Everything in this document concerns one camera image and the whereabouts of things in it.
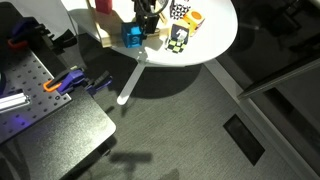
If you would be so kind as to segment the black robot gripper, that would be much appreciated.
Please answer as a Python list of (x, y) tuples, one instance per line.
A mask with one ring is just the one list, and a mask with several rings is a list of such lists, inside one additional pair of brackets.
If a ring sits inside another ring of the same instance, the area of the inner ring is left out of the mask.
[(159, 15), (155, 12), (156, 0), (132, 0), (136, 23), (145, 35), (154, 34), (159, 21)]

